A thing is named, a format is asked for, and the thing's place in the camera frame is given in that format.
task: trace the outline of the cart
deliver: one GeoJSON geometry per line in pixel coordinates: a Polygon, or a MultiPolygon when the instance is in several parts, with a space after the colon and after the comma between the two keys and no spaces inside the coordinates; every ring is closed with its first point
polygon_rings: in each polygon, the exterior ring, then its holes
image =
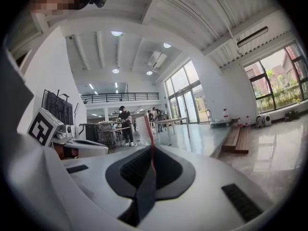
{"type": "Polygon", "coordinates": [[[206,110],[205,113],[207,115],[207,119],[208,119],[208,121],[210,123],[210,127],[211,128],[215,127],[218,124],[225,124],[226,127],[228,127],[230,125],[231,121],[232,121],[231,118],[229,118],[228,120],[213,121],[211,111],[210,110],[206,110]]]}

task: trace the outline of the column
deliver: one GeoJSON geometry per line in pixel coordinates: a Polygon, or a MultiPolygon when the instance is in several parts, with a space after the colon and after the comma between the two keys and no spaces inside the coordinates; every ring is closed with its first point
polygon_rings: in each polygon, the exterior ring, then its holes
{"type": "Polygon", "coordinates": [[[108,108],[104,108],[105,110],[105,121],[109,121],[109,116],[108,116],[108,108]]]}

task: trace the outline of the railing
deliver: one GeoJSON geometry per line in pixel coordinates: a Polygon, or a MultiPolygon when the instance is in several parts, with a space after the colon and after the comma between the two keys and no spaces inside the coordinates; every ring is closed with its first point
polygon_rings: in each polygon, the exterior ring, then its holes
{"type": "Polygon", "coordinates": [[[81,95],[84,104],[105,103],[117,101],[141,101],[158,100],[158,92],[132,92],[132,93],[100,93],[93,95],[81,95]]]}

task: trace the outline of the wooden board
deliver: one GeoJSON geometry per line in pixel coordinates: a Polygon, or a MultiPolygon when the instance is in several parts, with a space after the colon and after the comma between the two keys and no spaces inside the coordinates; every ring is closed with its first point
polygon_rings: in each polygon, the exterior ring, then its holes
{"type": "Polygon", "coordinates": [[[233,153],[248,154],[247,137],[248,128],[242,128],[233,153]]]}
{"type": "Polygon", "coordinates": [[[221,147],[223,152],[233,152],[235,150],[240,131],[240,127],[231,127],[230,132],[221,147]]]}

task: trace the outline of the jeans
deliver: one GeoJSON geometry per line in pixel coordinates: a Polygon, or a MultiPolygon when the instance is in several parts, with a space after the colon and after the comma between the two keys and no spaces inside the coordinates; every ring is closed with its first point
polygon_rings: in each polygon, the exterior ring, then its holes
{"type": "MultiPolygon", "coordinates": [[[[163,118],[162,117],[158,117],[157,120],[158,121],[162,121],[163,118]]],[[[158,131],[161,131],[161,132],[163,131],[163,124],[158,123],[158,131]]]]}
{"type": "Polygon", "coordinates": [[[122,127],[128,128],[122,130],[125,141],[128,143],[128,135],[129,135],[130,142],[134,142],[132,127],[129,126],[126,122],[122,124],[122,127]]]}

